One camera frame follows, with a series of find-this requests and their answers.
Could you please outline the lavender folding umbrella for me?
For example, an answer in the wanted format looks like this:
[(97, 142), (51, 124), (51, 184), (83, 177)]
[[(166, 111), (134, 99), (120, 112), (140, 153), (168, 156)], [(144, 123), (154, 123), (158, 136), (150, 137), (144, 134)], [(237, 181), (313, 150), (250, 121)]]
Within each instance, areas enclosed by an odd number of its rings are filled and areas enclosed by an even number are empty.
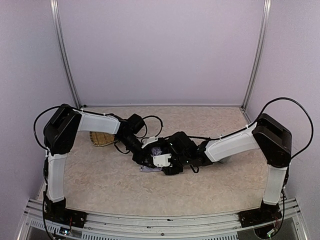
[(162, 167), (155, 167), (153, 165), (153, 157), (160, 156), (163, 153), (160, 147), (152, 147), (151, 154), (144, 161), (143, 165), (140, 166), (140, 172), (142, 173), (152, 173), (161, 172)]

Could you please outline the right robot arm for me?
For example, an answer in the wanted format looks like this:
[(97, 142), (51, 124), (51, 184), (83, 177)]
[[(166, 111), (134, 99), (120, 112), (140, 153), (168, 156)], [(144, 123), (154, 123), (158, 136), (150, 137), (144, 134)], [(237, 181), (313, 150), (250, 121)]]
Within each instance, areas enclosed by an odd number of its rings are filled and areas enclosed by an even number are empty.
[(241, 130), (219, 138), (206, 139), (199, 145), (180, 131), (166, 140), (166, 147), (171, 154), (168, 160), (170, 165), (162, 169), (166, 175), (179, 174), (185, 166), (197, 173), (199, 167), (223, 162), (239, 153), (261, 150), (268, 166), (261, 205), (239, 212), (239, 218), (242, 225), (250, 225), (283, 216), (279, 201), (292, 157), (292, 134), (268, 114), (263, 113), (257, 121)]

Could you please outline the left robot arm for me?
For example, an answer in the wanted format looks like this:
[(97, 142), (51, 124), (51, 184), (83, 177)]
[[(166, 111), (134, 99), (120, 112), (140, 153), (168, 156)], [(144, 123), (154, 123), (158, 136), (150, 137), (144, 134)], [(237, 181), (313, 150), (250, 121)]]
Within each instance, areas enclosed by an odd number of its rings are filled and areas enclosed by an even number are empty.
[(69, 152), (78, 132), (100, 132), (114, 135), (132, 153), (139, 165), (153, 166), (152, 152), (143, 146), (136, 134), (145, 125), (144, 119), (133, 114), (123, 119), (113, 113), (95, 113), (76, 109), (68, 104), (56, 107), (56, 112), (43, 129), (46, 159), (44, 162), (44, 218), (68, 224), (87, 214), (66, 208), (64, 172)]

